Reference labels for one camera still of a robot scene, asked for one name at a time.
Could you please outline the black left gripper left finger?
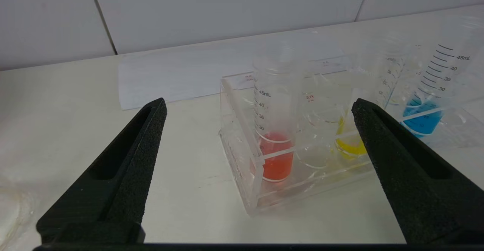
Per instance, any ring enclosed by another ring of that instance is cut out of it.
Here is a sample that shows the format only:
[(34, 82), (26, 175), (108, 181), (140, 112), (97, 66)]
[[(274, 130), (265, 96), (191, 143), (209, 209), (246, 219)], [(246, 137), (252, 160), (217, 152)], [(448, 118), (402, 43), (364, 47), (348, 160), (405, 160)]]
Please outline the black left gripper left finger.
[(143, 106), (38, 220), (43, 244), (139, 243), (167, 106)]

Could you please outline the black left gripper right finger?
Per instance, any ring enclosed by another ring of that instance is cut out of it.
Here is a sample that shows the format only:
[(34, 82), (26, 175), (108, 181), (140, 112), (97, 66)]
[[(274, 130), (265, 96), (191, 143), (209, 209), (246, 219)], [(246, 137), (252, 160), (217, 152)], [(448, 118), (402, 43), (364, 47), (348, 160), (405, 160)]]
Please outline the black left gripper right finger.
[(355, 125), (408, 244), (482, 244), (484, 192), (378, 105)]

